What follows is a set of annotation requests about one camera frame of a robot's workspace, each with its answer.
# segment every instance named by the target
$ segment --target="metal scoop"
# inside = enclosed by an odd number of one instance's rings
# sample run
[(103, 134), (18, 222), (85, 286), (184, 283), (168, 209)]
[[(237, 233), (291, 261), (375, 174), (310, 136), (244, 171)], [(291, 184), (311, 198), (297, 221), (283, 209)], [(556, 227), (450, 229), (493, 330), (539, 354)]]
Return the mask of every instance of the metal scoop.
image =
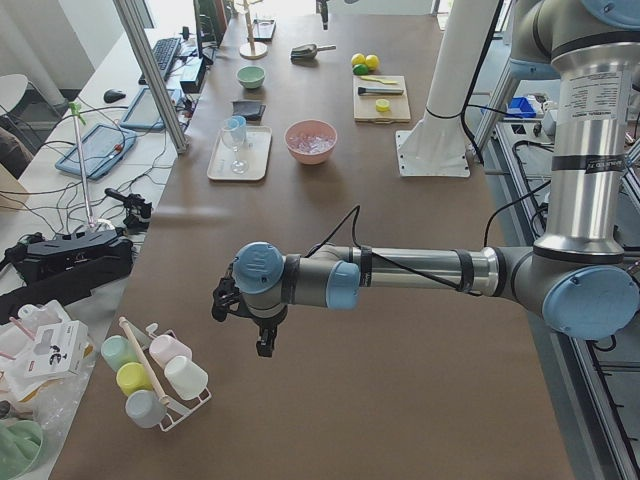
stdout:
[(307, 45), (301, 45), (291, 49), (291, 60), (311, 60), (316, 58), (318, 52), (324, 50), (335, 50), (335, 45), (325, 45), (322, 47), (317, 46), (315, 43), (309, 43)]

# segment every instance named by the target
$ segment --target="yellow cup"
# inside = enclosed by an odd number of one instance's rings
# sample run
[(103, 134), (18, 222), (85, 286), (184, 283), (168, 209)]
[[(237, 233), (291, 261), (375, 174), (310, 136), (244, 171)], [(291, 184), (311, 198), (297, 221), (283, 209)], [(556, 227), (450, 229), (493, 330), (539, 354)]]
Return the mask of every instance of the yellow cup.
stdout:
[(151, 380), (141, 363), (125, 363), (118, 369), (116, 382), (127, 397), (138, 390), (153, 390)]

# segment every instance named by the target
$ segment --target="blue joint cap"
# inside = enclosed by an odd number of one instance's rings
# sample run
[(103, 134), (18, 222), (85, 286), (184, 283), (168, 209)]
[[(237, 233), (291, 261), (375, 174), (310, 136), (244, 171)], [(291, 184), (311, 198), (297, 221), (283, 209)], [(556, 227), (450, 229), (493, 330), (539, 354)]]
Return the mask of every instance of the blue joint cap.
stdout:
[(350, 310), (358, 303), (360, 269), (355, 263), (337, 262), (327, 281), (327, 307), (336, 310)]
[(284, 258), (267, 242), (245, 245), (233, 261), (233, 277), (243, 293), (263, 293), (280, 281)]
[(517, 80), (555, 80), (560, 78), (558, 71), (549, 63), (529, 62), (509, 59), (509, 70)]
[(582, 0), (582, 5), (602, 23), (624, 30), (640, 30), (638, 0)]
[(638, 286), (614, 266), (586, 267), (560, 280), (547, 294), (542, 316), (554, 330), (600, 340), (625, 327), (638, 310)]

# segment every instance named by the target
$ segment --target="black mouse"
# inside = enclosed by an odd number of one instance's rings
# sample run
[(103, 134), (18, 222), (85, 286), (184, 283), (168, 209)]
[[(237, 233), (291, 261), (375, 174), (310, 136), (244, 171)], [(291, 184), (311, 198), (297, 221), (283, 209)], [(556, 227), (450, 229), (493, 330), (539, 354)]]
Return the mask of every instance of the black mouse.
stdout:
[(113, 103), (126, 96), (127, 94), (122, 90), (116, 90), (115, 88), (112, 88), (104, 92), (104, 96), (102, 97), (102, 99), (105, 101), (105, 103)]

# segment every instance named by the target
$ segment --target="black keyboard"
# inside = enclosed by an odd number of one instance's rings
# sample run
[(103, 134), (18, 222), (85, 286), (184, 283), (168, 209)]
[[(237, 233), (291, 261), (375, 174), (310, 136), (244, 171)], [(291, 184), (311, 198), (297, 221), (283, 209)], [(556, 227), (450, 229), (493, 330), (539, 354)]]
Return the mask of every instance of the black keyboard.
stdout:
[[(160, 69), (160, 75), (164, 80), (171, 74), (171, 68), (173, 62), (176, 60), (176, 55), (180, 52), (180, 37), (175, 38), (161, 38), (153, 46), (153, 56), (156, 57), (156, 63)], [(144, 74), (140, 75), (138, 84), (146, 85), (147, 82), (144, 79)]]

